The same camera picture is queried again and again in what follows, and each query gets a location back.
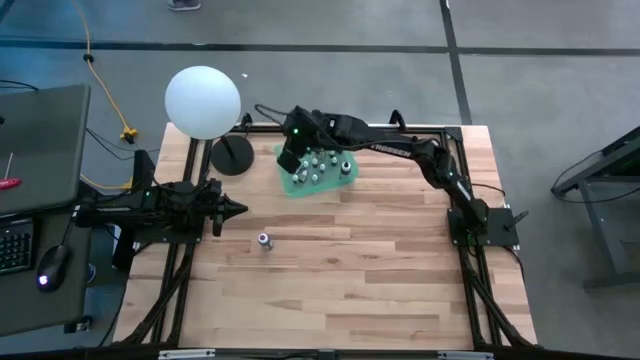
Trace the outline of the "silver metal bracket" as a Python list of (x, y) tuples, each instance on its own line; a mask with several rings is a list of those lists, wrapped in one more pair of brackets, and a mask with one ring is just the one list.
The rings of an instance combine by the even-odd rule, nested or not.
[(215, 357), (215, 349), (172, 349), (158, 354), (158, 360), (210, 360)]
[(475, 351), (439, 351), (438, 360), (495, 360), (490, 352)]

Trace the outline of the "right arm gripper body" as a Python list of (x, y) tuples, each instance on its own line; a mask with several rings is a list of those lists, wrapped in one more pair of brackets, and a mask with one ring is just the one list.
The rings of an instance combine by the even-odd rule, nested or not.
[(307, 148), (330, 149), (329, 119), (319, 110), (307, 110), (296, 105), (286, 116), (283, 133), (284, 150), (304, 153)]

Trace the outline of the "teal translucent plastic bin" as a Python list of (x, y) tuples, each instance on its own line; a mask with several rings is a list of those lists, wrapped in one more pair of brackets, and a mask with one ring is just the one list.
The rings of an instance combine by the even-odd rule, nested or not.
[[(353, 183), (359, 175), (359, 167), (353, 153), (348, 151), (335, 151), (335, 156), (333, 157), (337, 157), (338, 163), (336, 165), (332, 165), (331, 156), (328, 154), (329, 151), (330, 150), (314, 151), (307, 149), (305, 155), (300, 159), (300, 167), (294, 174), (299, 176), (299, 174), (305, 170), (308, 174), (304, 181), (300, 179), (297, 183), (292, 181), (292, 176), (294, 174), (289, 174), (285, 169), (276, 165), (284, 193), (292, 198), (300, 198), (316, 193), (333, 191)], [(325, 164), (326, 170), (324, 172), (320, 172), (319, 165), (316, 167), (312, 165), (313, 158), (317, 158), (319, 160), (319, 165)], [(302, 162), (304, 160), (309, 162), (308, 168), (304, 168), (302, 166)], [(346, 177), (342, 177), (340, 174), (341, 164), (344, 161), (349, 161), (352, 165), (351, 173)], [(317, 183), (313, 183), (311, 180), (313, 174), (316, 174), (319, 177), (319, 181)]]

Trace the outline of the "red-handled screwdriver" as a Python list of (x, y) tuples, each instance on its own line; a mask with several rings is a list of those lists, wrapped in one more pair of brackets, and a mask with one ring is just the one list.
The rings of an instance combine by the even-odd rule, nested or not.
[(0, 191), (9, 190), (21, 185), (22, 180), (16, 177), (10, 177), (11, 166), (13, 163), (14, 153), (11, 152), (5, 169), (4, 178), (0, 180)]

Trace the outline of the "white globe table lamp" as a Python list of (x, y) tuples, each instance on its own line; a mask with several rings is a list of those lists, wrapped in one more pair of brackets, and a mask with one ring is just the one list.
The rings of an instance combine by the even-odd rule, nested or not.
[(218, 173), (237, 176), (251, 168), (252, 144), (232, 133), (241, 117), (241, 96), (224, 72), (204, 65), (178, 71), (165, 89), (164, 107), (180, 132), (211, 143), (208, 160)]

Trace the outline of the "black controller box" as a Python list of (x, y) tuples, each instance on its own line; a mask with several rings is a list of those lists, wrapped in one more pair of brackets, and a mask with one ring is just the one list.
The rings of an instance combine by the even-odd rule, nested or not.
[(136, 192), (151, 186), (155, 164), (146, 150), (136, 150), (134, 153), (134, 165), (131, 191)]

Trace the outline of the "black metal stand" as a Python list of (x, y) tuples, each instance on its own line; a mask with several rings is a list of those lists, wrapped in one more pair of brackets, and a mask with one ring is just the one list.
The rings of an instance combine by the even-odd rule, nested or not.
[(598, 157), (562, 172), (550, 192), (565, 203), (576, 201), (587, 211), (595, 238), (606, 258), (608, 273), (583, 283), (586, 290), (640, 284), (640, 126), (594, 152)]

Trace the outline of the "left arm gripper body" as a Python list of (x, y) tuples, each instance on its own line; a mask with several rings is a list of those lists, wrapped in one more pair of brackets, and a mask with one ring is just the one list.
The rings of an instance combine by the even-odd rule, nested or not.
[(214, 223), (223, 222), (223, 214), (220, 210), (220, 196), (222, 183), (210, 178), (198, 184), (197, 187), (197, 217), (210, 218)]

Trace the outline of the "dark grey desk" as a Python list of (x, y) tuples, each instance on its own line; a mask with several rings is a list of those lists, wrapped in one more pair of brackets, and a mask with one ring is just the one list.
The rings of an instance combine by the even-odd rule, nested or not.
[[(0, 222), (27, 218), (34, 223), (32, 267), (0, 276), (0, 336), (71, 324), (84, 316), (91, 230), (76, 227), (70, 209), (5, 217)], [(42, 292), (36, 285), (37, 267), (45, 251), (56, 245), (71, 251), (66, 276), (56, 291)]]

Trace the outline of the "backlit black keyboard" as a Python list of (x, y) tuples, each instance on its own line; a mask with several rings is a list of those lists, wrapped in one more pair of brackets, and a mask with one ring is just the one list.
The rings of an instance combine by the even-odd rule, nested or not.
[(32, 219), (0, 222), (0, 276), (29, 270), (33, 248)]

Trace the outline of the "dark grey laptop lid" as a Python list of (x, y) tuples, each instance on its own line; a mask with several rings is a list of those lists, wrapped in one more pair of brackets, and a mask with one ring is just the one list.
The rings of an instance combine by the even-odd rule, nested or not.
[(78, 191), (91, 88), (0, 95), (0, 216), (70, 203)]

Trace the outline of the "black computer mouse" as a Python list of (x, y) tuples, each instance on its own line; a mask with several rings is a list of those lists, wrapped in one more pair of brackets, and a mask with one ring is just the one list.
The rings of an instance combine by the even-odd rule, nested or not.
[(36, 285), (42, 292), (56, 291), (66, 276), (66, 266), (70, 249), (65, 245), (56, 245), (45, 251), (36, 273)]

